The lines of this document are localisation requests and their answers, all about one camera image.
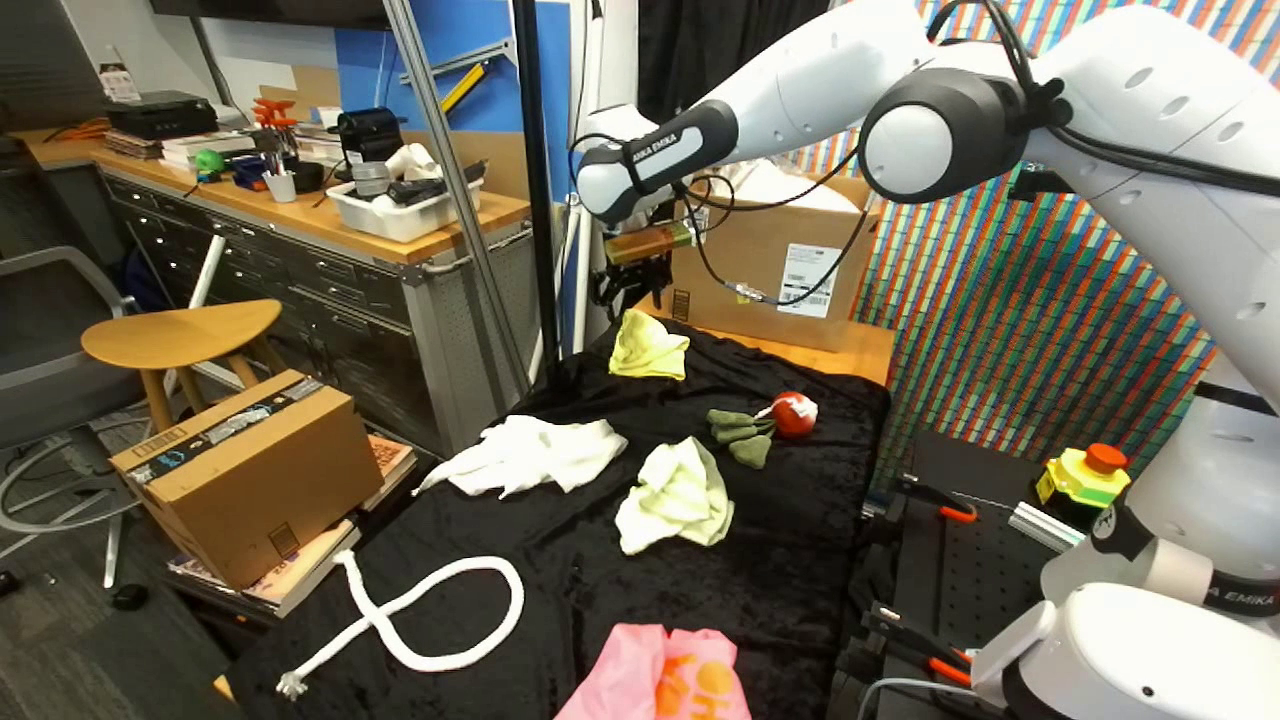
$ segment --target white robotic arm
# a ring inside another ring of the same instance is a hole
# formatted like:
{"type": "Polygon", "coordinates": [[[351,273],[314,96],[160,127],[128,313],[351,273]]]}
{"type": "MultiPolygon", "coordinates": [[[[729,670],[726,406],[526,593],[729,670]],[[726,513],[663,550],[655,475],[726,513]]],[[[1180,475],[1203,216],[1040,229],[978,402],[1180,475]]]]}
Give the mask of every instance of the white robotic arm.
{"type": "MultiPolygon", "coordinates": [[[[1033,63],[1005,13],[985,3],[995,28],[1005,26],[1005,43],[935,48],[911,0],[840,3],[760,54],[673,125],[584,152],[575,194],[593,216],[619,224],[639,195],[696,169],[778,157],[854,125],[859,125],[868,184],[900,205],[957,195],[1018,164],[1046,164],[1171,282],[1245,382],[1280,406],[1280,92],[1240,55],[1157,8],[1104,13],[1033,63]]],[[[1159,584],[1167,596],[1225,612],[1275,618],[1280,450],[1236,444],[1198,424],[1186,424],[1186,435],[1198,450],[1186,451],[1171,440],[1152,465],[1159,475],[1142,475],[1122,505],[1128,538],[1131,530],[1143,538],[1122,550],[1125,563],[1167,545],[1175,553],[1163,555],[1191,555],[1198,574],[1136,584],[1159,584]]],[[[1099,553],[1079,553],[1086,563],[1062,574],[1064,582],[1079,569],[1051,596],[1062,607],[1068,593],[1099,582],[1099,553]]],[[[1064,650],[1073,650],[1068,638],[1027,644],[1023,670],[1036,670],[1036,654],[1040,666],[1049,654],[1064,670],[1104,670],[1104,657],[1064,650]]]]}

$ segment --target wooden stool seat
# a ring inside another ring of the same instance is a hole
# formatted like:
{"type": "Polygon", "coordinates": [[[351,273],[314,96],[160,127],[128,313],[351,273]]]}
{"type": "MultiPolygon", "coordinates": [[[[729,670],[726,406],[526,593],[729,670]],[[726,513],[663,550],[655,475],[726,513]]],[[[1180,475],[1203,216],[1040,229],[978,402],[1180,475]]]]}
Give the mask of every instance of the wooden stool seat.
{"type": "Polygon", "coordinates": [[[277,324],[277,316],[280,299],[117,316],[91,324],[79,337],[79,350],[100,366],[140,371],[153,409],[153,427],[170,427],[173,417],[160,375],[176,371],[185,397],[199,406],[199,391],[185,369],[223,357],[242,383],[258,383],[258,371],[236,353],[259,342],[277,324]]]}

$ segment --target plastic container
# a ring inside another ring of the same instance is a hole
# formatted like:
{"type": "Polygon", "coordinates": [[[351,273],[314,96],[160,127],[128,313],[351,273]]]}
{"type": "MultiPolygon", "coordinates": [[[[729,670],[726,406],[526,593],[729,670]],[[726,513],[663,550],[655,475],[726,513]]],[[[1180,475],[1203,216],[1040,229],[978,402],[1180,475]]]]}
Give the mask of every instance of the plastic container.
{"type": "Polygon", "coordinates": [[[1036,501],[1068,523],[1090,523],[1128,489],[1128,456],[1116,444],[1064,450],[1046,465],[1036,501]]]}
{"type": "Polygon", "coordinates": [[[400,240],[400,246],[415,240],[458,216],[458,201],[447,194],[419,201],[419,205],[406,205],[406,208],[394,205],[390,208],[390,205],[368,205],[368,201],[351,195],[351,184],[335,184],[335,190],[328,190],[328,201],[339,208],[344,229],[400,240]]]}

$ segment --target corrugated metal wall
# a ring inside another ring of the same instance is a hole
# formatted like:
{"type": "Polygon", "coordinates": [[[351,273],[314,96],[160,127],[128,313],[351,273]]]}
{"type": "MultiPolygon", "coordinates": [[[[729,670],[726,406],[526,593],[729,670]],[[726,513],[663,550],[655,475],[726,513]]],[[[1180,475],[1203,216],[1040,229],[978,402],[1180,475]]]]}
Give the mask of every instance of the corrugated metal wall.
{"type": "MultiPolygon", "coordinates": [[[[1280,0],[1152,3],[1209,28],[1280,85],[1280,0]]],[[[1040,54],[1114,0],[1005,8],[1040,54]]],[[[948,35],[987,35],[980,8],[964,8],[948,35]]],[[[802,152],[802,164],[830,169],[846,150],[830,142],[802,152]]],[[[932,427],[1033,465],[1064,444],[1116,440],[1143,465],[1213,357],[1159,273],[1090,205],[1011,205],[1005,194],[1009,180],[886,211],[859,299],[859,320],[900,333],[879,483],[932,427]]]]}

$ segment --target chair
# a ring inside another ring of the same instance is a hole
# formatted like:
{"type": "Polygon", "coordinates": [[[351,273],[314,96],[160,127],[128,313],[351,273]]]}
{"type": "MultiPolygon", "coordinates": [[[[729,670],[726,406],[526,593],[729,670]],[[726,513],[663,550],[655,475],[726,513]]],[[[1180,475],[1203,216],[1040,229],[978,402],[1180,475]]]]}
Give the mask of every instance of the chair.
{"type": "MultiPolygon", "coordinates": [[[[0,450],[19,451],[0,479],[0,530],[24,538],[0,550],[0,559],[45,532],[113,522],[104,559],[104,590],[113,590],[121,516],[136,501],[88,424],[136,406],[140,383],[84,357],[79,333],[121,316],[121,294],[84,254],[53,246],[0,258],[0,310],[0,450]],[[71,479],[32,474],[53,451],[70,459],[71,479]]],[[[113,596],[117,607],[132,602],[140,602],[136,590],[113,596]]]]}

